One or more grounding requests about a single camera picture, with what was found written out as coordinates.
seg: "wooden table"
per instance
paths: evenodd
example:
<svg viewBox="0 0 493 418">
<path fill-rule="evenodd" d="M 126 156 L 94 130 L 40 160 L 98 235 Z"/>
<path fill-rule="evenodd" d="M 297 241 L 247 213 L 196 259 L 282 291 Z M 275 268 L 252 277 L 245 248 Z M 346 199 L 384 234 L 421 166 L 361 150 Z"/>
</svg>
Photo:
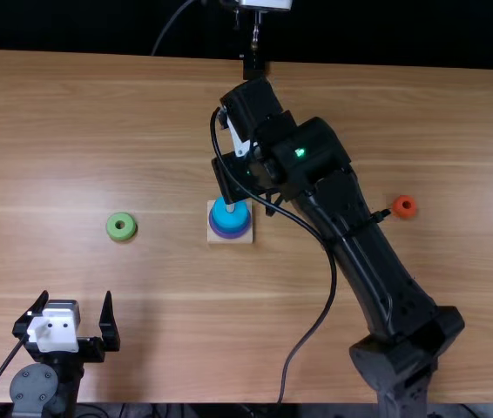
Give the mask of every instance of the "wooden table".
<svg viewBox="0 0 493 418">
<path fill-rule="evenodd" d="M 382 228 L 408 270 L 467 322 L 430 400 L 493 401 L 493 71 L 275 64 L 298 122 L 341 135 L 372 209 L 416 197 Z M 79 300 L 99 334 L 111 289 L 122 350 L 88 365 L 80 401 L 275 401 L 283 361 L 327 298 L 317 243 L 255 210 L 255 244 L 209 246 L 218 196 L 208 119 L 237 62 L 0 51 L 0 363 L 43 289 Z M 228 134 L 221 140 L 230 144 Z M 136 239 L 105 233 L 131 212 Z M 348 347 L 367 334 L 341 278 L 323 328 L 295 358 L 286 401 L 372 402 Z M 0 380 L 9 400 L 20 353 Z"/>
</svg>

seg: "green ring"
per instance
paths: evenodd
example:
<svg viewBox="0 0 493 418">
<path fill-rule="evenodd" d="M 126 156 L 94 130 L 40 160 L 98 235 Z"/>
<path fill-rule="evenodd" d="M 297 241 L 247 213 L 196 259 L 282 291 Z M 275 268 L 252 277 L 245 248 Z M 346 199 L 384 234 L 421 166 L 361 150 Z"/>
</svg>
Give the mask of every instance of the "green ring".
<svg viewBox="0 0 493 418">
<path fill-rule="evenodd" d="M 136 222 L 128 213 L 115 213 L 107 220 L 107 234 L 115 241 L 126 241 L 136 233 Z"/>
</svg>

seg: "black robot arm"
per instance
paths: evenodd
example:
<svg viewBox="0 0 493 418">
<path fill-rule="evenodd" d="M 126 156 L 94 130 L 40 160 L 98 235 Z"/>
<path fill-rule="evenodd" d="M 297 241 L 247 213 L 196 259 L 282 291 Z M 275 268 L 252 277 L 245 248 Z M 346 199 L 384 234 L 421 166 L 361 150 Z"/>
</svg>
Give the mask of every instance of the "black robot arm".
<svg viewBox="0 0 493 418">
<path fill-rule="evenodd" d="M 455 307 L 438 307 L 409 275 L 377 225 L 389 211 L 371 213 L 351 160 L 326 122 L 298 126 L 283 111 L 271 85 L 259 78 L 222 99 L 219 121 L 233 135 L 235 152 L 213 169 L 227 203 L 249 191 L 278 193 L 320 233 L 353 288 L 370 336 L 351 358 L 378 392 L 381 417 L 426 416 L 426 392 L 438 356 L 463 330 Z"/>
</svg>

